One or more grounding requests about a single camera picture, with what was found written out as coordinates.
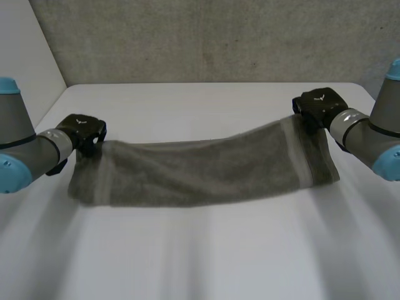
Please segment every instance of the white wall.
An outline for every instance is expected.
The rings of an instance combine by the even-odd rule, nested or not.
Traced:
[[[28,0],[0,0],[0,76],[17,81],[34,126],[66,89]]]

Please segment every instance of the gray towel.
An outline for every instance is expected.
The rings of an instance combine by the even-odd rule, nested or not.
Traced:
[[[97,144],[77,154],[69,195],[98,206],[190,207],[261,199],[339,179],[326,135],[298,115],[225,139]]]

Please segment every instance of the white table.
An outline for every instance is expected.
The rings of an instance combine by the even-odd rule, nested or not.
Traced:
[[[133,143],[224,138],[350,83],[98,84],[67,89],[36,130],[71,113]],[[193,209],[85,208],[62,174],[0,197],[0,299],[399,299],[400,184],[329,138],[341,181],[281,197]]]

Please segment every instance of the wall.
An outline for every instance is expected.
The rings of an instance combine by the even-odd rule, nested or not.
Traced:
[[[67,85],[354,82],[400,56],[399,0],[30,0]]]
[[[13,77],[36,126],[66,85],[28,0],[0,1],[0,76]]]

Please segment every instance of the gray concrete wall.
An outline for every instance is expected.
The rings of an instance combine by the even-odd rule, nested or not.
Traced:
[[[30,0],[67,85],[310,82],[376,97],[400,0]]]

